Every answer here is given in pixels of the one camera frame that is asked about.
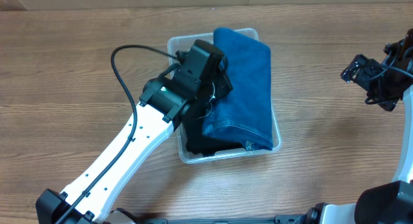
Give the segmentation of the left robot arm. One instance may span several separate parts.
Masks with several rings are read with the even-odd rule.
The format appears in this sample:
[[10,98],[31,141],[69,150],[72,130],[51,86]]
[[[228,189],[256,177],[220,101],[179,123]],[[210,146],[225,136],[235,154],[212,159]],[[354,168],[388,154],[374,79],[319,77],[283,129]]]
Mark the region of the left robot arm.
[[135,102],[124,89],[132,115],[120,133],[76,180],[61,192],[46,189],[35,207],[40,223],[104,223],[110,209],[145,159],[185,121],[200,118],[207,105],[228,95],[227,59],[197,39],[176,63],[149,80]]

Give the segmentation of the black garment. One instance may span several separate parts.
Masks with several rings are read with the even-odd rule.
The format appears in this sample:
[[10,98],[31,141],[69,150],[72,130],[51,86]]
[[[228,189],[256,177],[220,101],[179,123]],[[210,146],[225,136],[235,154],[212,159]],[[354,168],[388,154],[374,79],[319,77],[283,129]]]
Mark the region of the black garment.
[[241,148],[239,142],[204,136],[202,133],[204,117],[191,117],[183,122],[186,132],[186,149],[193,154],[204,157],[213,156],[216,152]]

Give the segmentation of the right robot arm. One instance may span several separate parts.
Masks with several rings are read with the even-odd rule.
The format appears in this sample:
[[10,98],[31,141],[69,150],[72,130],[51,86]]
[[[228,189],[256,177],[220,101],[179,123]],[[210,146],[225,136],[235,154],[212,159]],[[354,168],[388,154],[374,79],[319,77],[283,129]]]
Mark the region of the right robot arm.
[[356,55],[340,77],[366,92],[366,105],[387,112],[403,105],[401,148],[391,181],[363,191],[353,203],[318,203],[295,223],[412,223],[412,31],[383,51],[382,61]]

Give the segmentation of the clear plastic storage bin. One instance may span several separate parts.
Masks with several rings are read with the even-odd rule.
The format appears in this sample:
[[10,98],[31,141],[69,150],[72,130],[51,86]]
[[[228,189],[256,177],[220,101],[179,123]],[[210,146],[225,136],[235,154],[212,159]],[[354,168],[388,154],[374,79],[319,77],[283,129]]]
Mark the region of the clear plastic storage bin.
[[[168,40],[167,50],[169,54],[175,53],[178,50],[189,50],[193,45],[196,39],[207,41],[213,43],[213,33],[203,33],[203,34],[192,34],[186,36],[175,36]],[[253,150],[247,151],[244,148],[235,148],[231,150],[222,150],[217,151],[212,156],[204,156],[202,154],[193,154],[186,149],[187,136],[185,128],[183,125],[180,125],[179,128],[175,131],[177,136],[177,145],[179,157],[183,163],[186,164],[197,164],[197,163],[206,163],[210,161],[216,161],[220,159],[230,159],[230,158],[240,158],[240,157],[249,157],[249,156],[260,156],[265,154],[273,154],[281,149],[282,139],[279,131],[279,125],[277,123],[276,112],[271,103],[272,109],[272,139],[273,147],[272,150]]]

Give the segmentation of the blue denim jeans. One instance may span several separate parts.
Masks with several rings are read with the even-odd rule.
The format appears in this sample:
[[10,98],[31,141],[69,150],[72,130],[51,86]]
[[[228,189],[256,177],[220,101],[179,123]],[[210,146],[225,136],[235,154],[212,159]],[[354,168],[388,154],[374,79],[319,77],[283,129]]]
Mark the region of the blue denim jeans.
[[223,27],[214,30],[214,45],[227,57],[233,90],[213,104],[202,134],[238,142],[249,151],[272,150],[271,50]]

